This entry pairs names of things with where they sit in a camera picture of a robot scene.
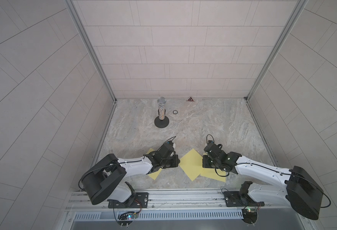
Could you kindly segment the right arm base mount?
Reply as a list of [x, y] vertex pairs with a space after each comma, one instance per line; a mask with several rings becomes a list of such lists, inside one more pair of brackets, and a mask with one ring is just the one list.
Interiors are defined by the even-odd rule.
[[246, 181], [241, 185], [239, 191], [229, 191], [226, 188], [221, 189], [227, 207], [263, 207], [264, 202], [256, 202], [249, 196], [249, 188], [253, 182]]

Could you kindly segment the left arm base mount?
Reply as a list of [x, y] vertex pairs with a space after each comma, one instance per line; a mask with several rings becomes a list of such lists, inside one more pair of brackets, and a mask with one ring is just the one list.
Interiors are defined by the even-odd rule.
[[136, 192], [132, 185], [125, 182], [118, 185], [112, 194], [107, 198], [109, 209], [147, 208], [149, 199], [148, 192]]

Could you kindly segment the yellow square paper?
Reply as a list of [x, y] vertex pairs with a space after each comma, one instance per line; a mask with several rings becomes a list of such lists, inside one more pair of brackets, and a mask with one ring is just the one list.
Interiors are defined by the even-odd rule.
[[179, 166], [194, 181], [204, 170], [203, 157], [195, 149], [191, 149], [180, 159]]

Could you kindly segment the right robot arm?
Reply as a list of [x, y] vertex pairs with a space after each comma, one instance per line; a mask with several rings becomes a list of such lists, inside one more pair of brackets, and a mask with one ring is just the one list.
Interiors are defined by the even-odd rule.
[[305, 169], [279, 168], [254, 161], [236, 152], [225, 153], [222, 144], [208, 140], [204, 148], [203, 167], [230, 174], [245, 175], [263, 181], [259, 185], [245, 181], [238, 191], [221, 190], [227, 207], [239, 207], [245, 219], [256, 219], [256, 209], [266, 203], [292, 208], [298, 214], [311, 220], [319, 218], [320, 210], [331, 206], [329, 201], [323, 206], [323, 198], [328, 196]]

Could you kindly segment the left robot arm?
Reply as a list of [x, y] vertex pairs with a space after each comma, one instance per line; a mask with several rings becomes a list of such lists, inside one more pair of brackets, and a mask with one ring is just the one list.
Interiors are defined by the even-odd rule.
[[109, 154], [81, 176], [78, 186], [87, 193], [92, 205], [107, 200], [119, 208], [130, 208], [138, 204], [138, 195], [131, 184], [122, 180], [178, 167], [180, 160], [174, 148], [175, 143], [170, 139], [141, 158], [122, 159]]

